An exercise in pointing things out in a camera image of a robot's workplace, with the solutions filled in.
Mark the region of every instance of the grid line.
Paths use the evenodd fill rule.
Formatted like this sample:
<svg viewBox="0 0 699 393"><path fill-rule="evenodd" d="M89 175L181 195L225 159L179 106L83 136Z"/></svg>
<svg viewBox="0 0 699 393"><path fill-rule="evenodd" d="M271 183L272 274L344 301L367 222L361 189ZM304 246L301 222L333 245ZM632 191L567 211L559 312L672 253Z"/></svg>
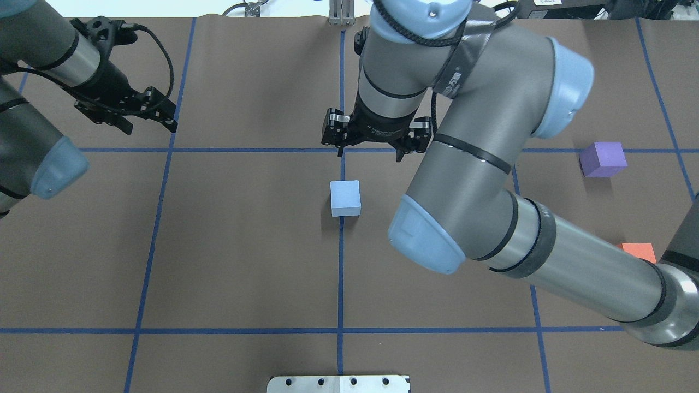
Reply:
<svg viewBox="0 0 699 393"><path fill-rule="evenodd" d="M672 146L675 148L675 154L677 155L677 161L679 162L679 168L682 170L682 176L684 177L684 182L687 186L687 191L689 192L689 198L694 200L694 189L692 188L691 181L689 180L689 175L687 174L687 169L684 166L684 160L682 159L682 153L679 150L679 144L677 143L677 138L675 138L675 132L672 130L672 123L670 123L670 116L668 115L668 110L665 107L665 102L663 101L663 96L660 93L660 87L658 87L658 82L655 78L655 73L653 72L653 66L651 65L651 60L648 55L648 48L646 47L646 40L643 37L643 29L641 28L641 21L636 18L636 30L638 31L638 38L641 41L641 48L643 49L643 57L646 61L646 67L648 68L648 74L653 83L653 89L655 90L656 97L658 98L658 103L660 104L660 109L663 112L663 118L665 119L665 125L668 128L668 133L670 134L670 140L672 140Z"/></svg>
<svg viewBox="0 0 699 393"><path fill-rule="evenodd" d="M345 112L345 30L340 32L340 110ZM345 155L340 158L340 180L345 179ZM338 375L344 374L345 336L345 218L338 228Z"/></svg>
<svg viewBox="0 0 699 393"><path fill-rule="evenodd" d="M142 327L139 334L250 335L250 334L506 334L610 333L620 326L514 326L514 327ZM134 334L134 328L0 327L0 334Z"/></svg>
<svg viewBox="0 0 699 393"><path fill-rule="evenodd" d="M575 153L579 154L584 149L574 148L526 148L522 149L523 154L529 153ZM80 148L82 152L168 152L168 148ZM334 148L173 148L176 153L200 153L200 152L218 152L218 153L337 153ZM699 153L699 149L646 149L633 148L624 149L625 153L630 154L676 154ZM391 148L350 148L345 149L345 153L391 153L395 154L396 150Z"/></svg>
<svg viewBox="0 0 699 393"><path fill-rule="evenodd" d="M517 176L517 166L512 167L512 183L514 185L514 193L521 196L519 191L519 177ZM544 333L541 327L541 316L539 315L539 301L536 297L536 287L529 285L531 294L531 307L534 312L534 324L536 325L536 338L539 345L539 359L541 361L541 372L544 378L544 389L546 393L551 393L551 380L549 378L549 365L546 360L546 346L544 344Z"/></svg>
<svg viewBox="0 0 699 393"><path fill-rule="evenodd" d="M180 117L180 109L182 108L182 96L185 93L185 84L187 82L187 69L189 68L189 56L192 54L192 42L194 40L194 29L196 27L196 18L192 18L192 25L189 28L189 40L187 42L187 54L185 56L185 64L182 68L182 77L180 79L180 91L177 100L177 109L175 110L174 120L177 121ZM153 267L153 257L155 255L155 244L158 237L158 229L160 228L160 218L163 212L163 200L165 199L165 189L168 184L168 175L170 173L170 163L172 162L173 148L175 147L176 134L170 135L170 143L168 146L168 155L165 160L165 169L163 170L163 181L160 186L160 195L158 198L158 207L155 213L155 223L153 224L153 235L150 241L150 249L148 250L148 261L145 267L145 275L143 277L143 288L140 293L140 302L138 305L138 314L136 316L136 328L134 332L134 341L131 344L131 356L129 357L129 367L127 369L126 382L124 383L124 393L129 393L131 389L131 379L134 375L134 366L136 364L136 353L138 352L138 340L140 338L141 324L143 323L143 313L145 311L145 299L148 293L148 283L150 281L150 273Z"/></svg>
<svg viewBox="0 0 699 393"><path fill-rule="evenodd" d="M22 82L20 82L20 87L17 89L18 93L22 93L22 90L24 90L24 86L27 85L27 78L29 77L29 73L25 72L24 76L22 76Z"/></svg>

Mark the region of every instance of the metal plate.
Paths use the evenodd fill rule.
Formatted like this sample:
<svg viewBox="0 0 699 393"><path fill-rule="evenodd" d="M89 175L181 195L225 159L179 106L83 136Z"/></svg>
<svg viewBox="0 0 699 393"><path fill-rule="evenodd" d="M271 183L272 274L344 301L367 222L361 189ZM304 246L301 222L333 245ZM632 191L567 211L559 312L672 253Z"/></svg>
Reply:
<svg viewBox="0 0 699 393"><path fill-rule="evenodd" d="M274 377L267 393L410 393L409 376Z"/></svg>

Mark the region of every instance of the orange cube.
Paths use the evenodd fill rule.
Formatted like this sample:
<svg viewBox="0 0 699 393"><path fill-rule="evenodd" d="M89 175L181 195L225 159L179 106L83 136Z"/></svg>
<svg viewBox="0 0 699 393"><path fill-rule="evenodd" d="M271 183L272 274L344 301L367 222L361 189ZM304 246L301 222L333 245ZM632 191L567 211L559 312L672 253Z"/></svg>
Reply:
<svg viewBox="0 0 699 393"><path fill-rule="evenodd" d="M657 263L655 258L655 251L653 251L653 245L650 243L622 243L617 244L617 247L628 252L634 257L645 259L648 262Z"/></svg>

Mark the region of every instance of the foam block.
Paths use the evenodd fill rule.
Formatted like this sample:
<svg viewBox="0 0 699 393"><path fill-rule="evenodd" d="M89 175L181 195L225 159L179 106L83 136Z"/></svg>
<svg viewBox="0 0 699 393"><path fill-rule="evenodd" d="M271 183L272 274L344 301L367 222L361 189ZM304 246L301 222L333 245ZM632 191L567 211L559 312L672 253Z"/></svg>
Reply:
<svg viewBox="0 0 699 393"><path fill-rule="evenodd" d="M617 244L617 247L628 252L634 257L645 259L648 262L656 263L655 251L650 243L622 243Z"/></svg>
<svg viewBox="0 0 699 393"><path fill-rule="evenodd" d="M611 178L628 166L621 142L595 142L580 153L586 178Z"/></svg>
<svg viewBox="0 0 699 393"><path fill-rule="evenodd" d="M359 215L359 213L361 213L359 180L339 180L330 182L330 204L333 217Z"/></svg>

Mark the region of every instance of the light blue cube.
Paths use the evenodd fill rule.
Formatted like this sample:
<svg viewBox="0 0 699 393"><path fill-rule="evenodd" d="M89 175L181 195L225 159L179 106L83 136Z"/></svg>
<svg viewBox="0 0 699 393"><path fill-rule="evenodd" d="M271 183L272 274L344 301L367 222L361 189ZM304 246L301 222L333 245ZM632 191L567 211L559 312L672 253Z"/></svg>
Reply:
<svg viewBox="0 0 699 393"><path fill-rule="evenodd" d="M330 182L330 204L333 217L359 215L361 213L359 180Z"/></svg>

